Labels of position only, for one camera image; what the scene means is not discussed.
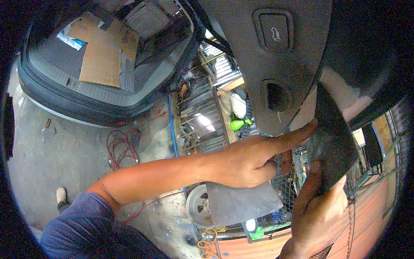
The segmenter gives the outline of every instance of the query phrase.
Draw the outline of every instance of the foot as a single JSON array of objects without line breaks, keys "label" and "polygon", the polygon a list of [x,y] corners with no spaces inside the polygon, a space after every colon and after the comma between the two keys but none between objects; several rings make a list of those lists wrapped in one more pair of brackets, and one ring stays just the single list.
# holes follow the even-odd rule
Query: foot
[{"label": "foot", "polygon": [[58,200],[58,204],[61,201],[66,201],[66,189],[65,189],[65,187],[59,187],[56,190],[56,199]]}]

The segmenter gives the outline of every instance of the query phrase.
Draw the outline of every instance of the concrete floor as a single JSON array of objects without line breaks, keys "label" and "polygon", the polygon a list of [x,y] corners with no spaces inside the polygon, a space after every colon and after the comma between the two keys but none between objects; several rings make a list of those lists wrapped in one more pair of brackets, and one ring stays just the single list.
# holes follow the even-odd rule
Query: concrete floor
[{"label": "concrete floor", "polygon": [[[58,216],[58,187],[66,187],[68,201],[72,202],[78,193],[111,172],[106,137],[112,129],[81,125],[37,107],[20,88],[15,64],[9,94],[15,116],[13,157],[8,163],[10,181],[27,224],[43,230]],[[51,123],[45,128],[48,118]],[[137,149],[141,163],[174,156],[166,98],[120,130],[131,127],[142,133]],[[130,225],[172,258],[199,258],[199,249],[185,240],[195,237],[185,211],[185,196],[173,196],[155,207],[145,210]],[[141,203],[125,206],[118,219],[126,219],[140,208]]]}]

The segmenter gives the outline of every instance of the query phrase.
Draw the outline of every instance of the wooden board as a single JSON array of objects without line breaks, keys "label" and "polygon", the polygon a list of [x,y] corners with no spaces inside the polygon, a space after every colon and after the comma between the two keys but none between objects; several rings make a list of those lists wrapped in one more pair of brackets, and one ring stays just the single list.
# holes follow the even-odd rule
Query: wooden board
[{"label": "wooden board", "polygon": [[244,84],[243,77],[239,77],[236,80],[232,81],[230,84],[226,85],[225,87],[217,90],[217,95],[222,95],[225,93],[225,91],[230,91],[238,86],[241,86]]}]

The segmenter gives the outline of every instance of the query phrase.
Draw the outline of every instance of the mesh net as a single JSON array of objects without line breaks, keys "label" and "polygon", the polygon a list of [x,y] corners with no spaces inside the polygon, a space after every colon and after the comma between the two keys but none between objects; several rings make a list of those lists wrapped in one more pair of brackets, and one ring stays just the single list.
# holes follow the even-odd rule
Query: mesh net
[{"label": "mesh net", "polygon": [[325,259],[328,256],[329,251],[331,251],[333,245],[334,244],[329,245],[327,248],[325,248],[317,254],[314,254],[309,259]]},{"label": "mesh net", "polygon": [[[358,153],[358,160],[347,171],[347,183],[344,187],[349,204],[354,202],[358,186],[364,182],[364,179],[367,179],[368,173],[372,171],[364,148],[358,148]],[[276,156],[275,162],[277,163],[277,173],[270,180],[270,183],[278,193],[284,206],[272,214],[272,219],[275,224],[284,224],[291,220],[293,202],[305,182],[307,170],[310,169],[308,166],[307,144],[304,143],[292,150],[292,166],[289,174],[282,174],[280,155]]]}]

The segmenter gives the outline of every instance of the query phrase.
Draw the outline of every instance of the car trunk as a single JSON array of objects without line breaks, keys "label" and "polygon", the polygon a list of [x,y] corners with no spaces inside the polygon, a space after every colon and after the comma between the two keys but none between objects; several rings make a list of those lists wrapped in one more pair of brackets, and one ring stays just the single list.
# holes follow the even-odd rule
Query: car trunk
[{"label": "car trunk", "polygon": [[[82,7],[75,5],[56,7],[54,13],[46,14],[42,19],[39,19],[38,24],[34,22],[26,49],[28,61],[41,76],[56,82],[56,87],[66,87],[83,96],[107,104],[121,107],[133,106],[142,101],[154,89],[161,87],[165,80],[171,77],[178,68],[180,57],[193,35],[194,26],[189,16],[173,1],[167,1],[169,9],[163,8],[165,5],[161,5],[162,2],[142,1],[139,6],[137,6],[138,3],[133,6],[124,6],[114,14],[110,14],[93,2]],[[142,36],[135,59],[133,89],[125,90],[79,81],[88,43],[85,43],[80,50],[76,50],[58,39],[57,34],[85,11],[105,22],[102,26],[102,29],[105,30],[113,19],[123,19],[131,10],[136,9],[139,9],[139,12],[135,12],[133,17],[135,23],[145,21],[156,23],[157,19],[163,19],[163,21],[159,22],[161,25],[158,28],[141,26],[138,28],[140,30],[135,29]]]}]

